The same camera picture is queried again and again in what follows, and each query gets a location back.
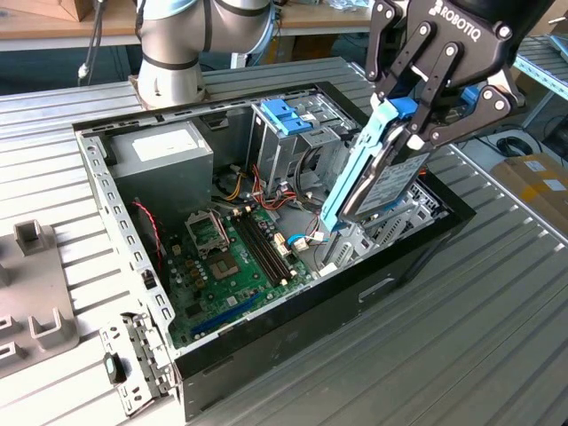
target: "blue drive bracket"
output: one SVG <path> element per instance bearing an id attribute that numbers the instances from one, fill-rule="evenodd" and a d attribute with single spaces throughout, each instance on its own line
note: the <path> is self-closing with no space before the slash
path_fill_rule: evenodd
<path id="1" fill-rule="evenodd" d="M 286 136 L 311 130 L 312 124 L 305 122 L 296 110 L 282 99 L 266 100 L 260 103 L 260 109 L 268 116 L 270 121 Z"/>
<path id="2" fill-rule="evenodd" d="M 330 231 L 341 227 L 339 214 L 345 200 L 349 197 L 351 189 L 357 184 L 369 160 L 377 156 L 383 148 L 382 138 L 385 136 L 390 124 L 397 119 L 405 119 L 415 113 L 416 102 L 411 98 L 384 100 L 377 107 L 367 125 L 359 134 L 353 152 L 345 165 L 341 175 L 337 178 L 331 193 L 321 209 L 319 217 L 324 226 Z"/>

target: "power supply label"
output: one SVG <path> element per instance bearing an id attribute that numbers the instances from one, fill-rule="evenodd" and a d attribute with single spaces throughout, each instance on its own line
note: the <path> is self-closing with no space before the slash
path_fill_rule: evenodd
<path id="1" fill-rule="evenodd" d="M 417 155 L 405 162 L 385 168 L 356 214 L 363 214 L 395 201 L 427 158 L 428 154 Z"/>
<path id="2" fill-rule="evenodd" d="M 187 130 L 182 129 L 136 139 L 132 147 L 142 162 L 148 162 L 167 155 L 183 153 L 198 146 Z"/>

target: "green circuit board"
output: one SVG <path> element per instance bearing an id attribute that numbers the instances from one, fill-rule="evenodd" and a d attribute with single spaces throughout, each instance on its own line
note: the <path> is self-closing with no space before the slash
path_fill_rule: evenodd
<path id="1" fill-rule="evenodd" d="M 259 227 L 264 228 L 265 238 L 276 247 L 271 235 L 278 230 L 268 214 L 263 209 L 256 209 L 251 216 Z M 167 271 L 164 273 L 168 274 L 169 298 L 176 313 L 170 324 L 170 335 L 176 348 L 186 346 L 312 280 L 308 268 L 292 256 L 292 261 L 288 257 L 280 258 L 296 275 L 286 285 L 271 282 L 233 227 L 232 220 L 231 217 L 220 219 L 230 241 L 228 250 L 223 253 L 211 251 L 205 259 L 197 256 L 185 227 L 162 242 L 167 252 L 164 259 Z M 199 235 L 210 236 L 206 225 L 200 229 Z M 219 274 L 230 275 L 216 278 Z M 212 319 L 218 324 L 200 331 L 199 327 L 208 325 L 206 321 Z"/>

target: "ram slot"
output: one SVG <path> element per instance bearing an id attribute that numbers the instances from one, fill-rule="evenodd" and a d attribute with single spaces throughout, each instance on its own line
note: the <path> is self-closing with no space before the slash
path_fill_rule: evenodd
<path id="1" fill-rule="evenodd" d="M 245 229 L 245 226 L 241 222 L 241 220 L 237 219 L 236 221 L 233 221 L 233 226 L 237 230 L 237 233 L 239 233 L 245 244 L 247 245 L 248 251 L 252 253 L 253 257 L 260 264 L 260 267 L 263 269 L 264 273 L 268 277 L 268 280 L 273 285 L 278 284 L 281 280 L 281 278 L 279 278 L 278 272 L 272 268 L 270 260 L 265 254 L 263 254 L 262 250 L 257 246 L 257 241 L 255 241 L 254 237 L 252 237 L 249 231 Z"/>
<path id="2" fill-rule="evenodd" d="M 271 265 L 279 273 L 280 279 L 289 280 L 292 278 L 288 267 L 284 264 L 280 255 L 276 252 L 276 249 L 266 239 L 262 231 L 258 229 L 256 221 L 251 216 L 246 216 L 243 218 L 243 222 L 247 229 L 254 235 L 255 241 L 257 241 L 257 244 L 261 246 L 263 253 L 269 257 Z"/>

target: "cardboard box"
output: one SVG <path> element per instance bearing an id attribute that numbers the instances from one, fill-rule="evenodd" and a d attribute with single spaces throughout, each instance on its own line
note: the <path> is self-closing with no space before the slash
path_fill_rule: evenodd
<path id="1" fill-rule="evenodd" d="M 92 11 L 92 0 L 0 0 L 0 7 L 79 21 Z"/>
<path id="2" fill-rule="evenodd" d="M 568 170 L 546 154 L 508 158 L 491 174 L 558 231 L 568 235 Z"/>

